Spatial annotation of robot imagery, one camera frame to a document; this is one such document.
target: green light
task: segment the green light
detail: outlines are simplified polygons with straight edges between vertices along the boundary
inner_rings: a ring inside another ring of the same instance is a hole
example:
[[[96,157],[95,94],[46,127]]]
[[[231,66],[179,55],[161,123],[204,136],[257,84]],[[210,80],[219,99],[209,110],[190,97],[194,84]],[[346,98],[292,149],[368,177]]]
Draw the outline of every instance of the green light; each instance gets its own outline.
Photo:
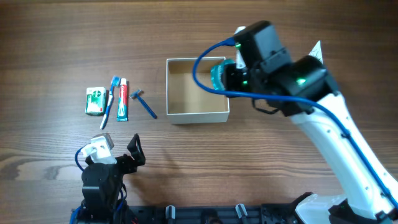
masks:
[[[299,84],[299,85],[303,85],[306,81],[307,81],[307,80],[304,79],[304,78],[298,78],[298,79],[296,80],[297,84]]]

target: red toothpaste tube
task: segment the red toothpaste tube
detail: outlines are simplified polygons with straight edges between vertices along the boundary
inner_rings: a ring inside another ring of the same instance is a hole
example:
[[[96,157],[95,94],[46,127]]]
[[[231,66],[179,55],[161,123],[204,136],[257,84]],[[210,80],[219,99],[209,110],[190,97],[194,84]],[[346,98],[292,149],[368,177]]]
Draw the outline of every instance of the red toothpaste tube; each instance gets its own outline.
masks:
[[[120,82],[120,94],[119,94],[119,106],[118,106],[118,116],[116,121],[128,121],[127,117],[127,80],[125,78],[121,79]]]

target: wooden surface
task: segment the wooden surface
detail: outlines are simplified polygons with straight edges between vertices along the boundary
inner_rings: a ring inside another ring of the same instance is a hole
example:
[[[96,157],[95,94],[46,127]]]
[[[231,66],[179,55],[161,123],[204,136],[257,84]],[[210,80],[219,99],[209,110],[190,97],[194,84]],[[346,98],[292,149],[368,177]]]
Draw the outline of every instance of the wooden surface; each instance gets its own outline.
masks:
[[[322,40],[356,124],[398,177],[397,8],[393,1],[0,5],[0,223],[66,223],[83,199],[73,156],[102,132],[116,156],[140,134],[147,164],[124,177],[130,205],[257,205],[308,191],[340,194],[304,134],[247,99],[230,101],[227,123],[173,126],[166,118],[166,59],[197,57],[237,26],[263,19],[295,60]],[[211,55],[233,57],[234,50]],[[117,123],[114,103],[101,131],[102,118],[84,113],[85,90],[109,88],[113,75],[127,78],[131,91],[143,89],[158,120],[130,100],[130,121]]]

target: cardboard box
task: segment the cardboard box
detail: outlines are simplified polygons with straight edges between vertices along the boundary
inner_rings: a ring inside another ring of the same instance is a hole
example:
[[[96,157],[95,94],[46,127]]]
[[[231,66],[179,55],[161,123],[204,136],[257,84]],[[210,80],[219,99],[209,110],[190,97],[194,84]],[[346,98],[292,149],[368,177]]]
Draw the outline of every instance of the cardboard box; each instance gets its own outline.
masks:
[[[193,81],[192,67],[196,58],[167,59],[167,117],[172,124],[226,122],[229,99],[202,90]],[[202,84],[211,84],[211,68],[225,57],[205,57],[200,61],[197,77]]]

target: teal object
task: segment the teal object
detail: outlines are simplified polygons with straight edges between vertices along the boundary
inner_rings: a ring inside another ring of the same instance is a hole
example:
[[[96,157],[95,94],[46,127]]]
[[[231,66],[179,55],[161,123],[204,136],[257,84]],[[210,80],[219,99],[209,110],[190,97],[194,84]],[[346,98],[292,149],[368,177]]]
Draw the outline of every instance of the teal object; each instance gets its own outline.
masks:
[[[232,59],[226,59],[221,64],[213,66],[211,68],[211,83],[215,90],[225,90],[223,82],[221,81],[221,75],[224,72],[225,65],[235,63]]]

